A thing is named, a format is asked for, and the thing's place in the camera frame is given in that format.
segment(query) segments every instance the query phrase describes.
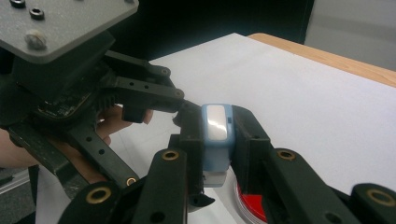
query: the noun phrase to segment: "gray metal plate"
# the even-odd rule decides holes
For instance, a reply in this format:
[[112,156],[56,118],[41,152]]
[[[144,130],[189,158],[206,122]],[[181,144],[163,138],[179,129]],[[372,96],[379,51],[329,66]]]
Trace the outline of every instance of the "gray metal plate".
[[[108,27],[134,14],[138,0],[25,0],[25,8],[0,1],[0,47],[31,63],[48,63]],[[30,10],[44,12],[42,21]],[[25,37],[44,36],[45,47],[33,49]]]

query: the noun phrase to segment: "screw head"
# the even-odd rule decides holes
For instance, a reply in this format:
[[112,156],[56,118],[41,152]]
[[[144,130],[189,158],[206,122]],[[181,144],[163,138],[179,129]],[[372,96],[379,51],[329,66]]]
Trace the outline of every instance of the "screw head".
[[24,40],[30,49],[41,50],[47,47],[46,37],[38,30],[29,30]]
[[36,21],[44,20],[44,11],[41,10],[40,8],[34,7],[29,10],[29,13],[30,13],[30,17],[33,20],[36,20]]
[[9,0],[9,3],[15,8],[25,8],[26,2],[24,0]]

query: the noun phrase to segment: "hole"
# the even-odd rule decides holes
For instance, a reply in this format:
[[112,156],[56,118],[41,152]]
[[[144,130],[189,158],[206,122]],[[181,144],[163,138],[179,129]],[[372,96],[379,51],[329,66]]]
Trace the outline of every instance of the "hole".
[[172,161],[178,158],[178,152],[169,150],[163,153],[163,159],[166,161]]
[[175,152],[168,152],[165,154],[165,157],[170,159],[170,158],[174,158],[176,156]]
[[165,220],[165,214],[162,212],[156,212],[151,214],[151,217],[149,217],[149,220],[152,223],[159,223]]
[[40,13],[41,13],[41,10],[38,9],[38,8],[33,8],[33,9],[32,9],[32,12],[34,12],[34,13],[36,13],[36,14],[40,14]]
[[334,213],[326,213],[325,217],[327,218],[327,220],[329,220],[331,223],[343,223],[343,220],[337,216]]
[[396,200],[386,192],[379,189],[367,190],[367,195],[371,200],[384,206],[393,207],[396,205]]
[[282,157],[285,157],[285,158],[291,158],[292,157],[292,155],[289,152],[285,152],[285,151],[280,152],[280,155]]
[[291,151],[287,150],[279,150],[277,152],[277,156],[286,161],[292,161],[296,159],[296,155],[294,155],[294,153],[292,153]]
[[106,195],[106,192],[104,190],[98,190],[92,194],[92,198],[95,200],[98,200],[98,199],[105,197],[105,195]]
[[102,203],[111,195],[111,190],[108,187],[100,187],[91,190],[86,198],[87,203]]

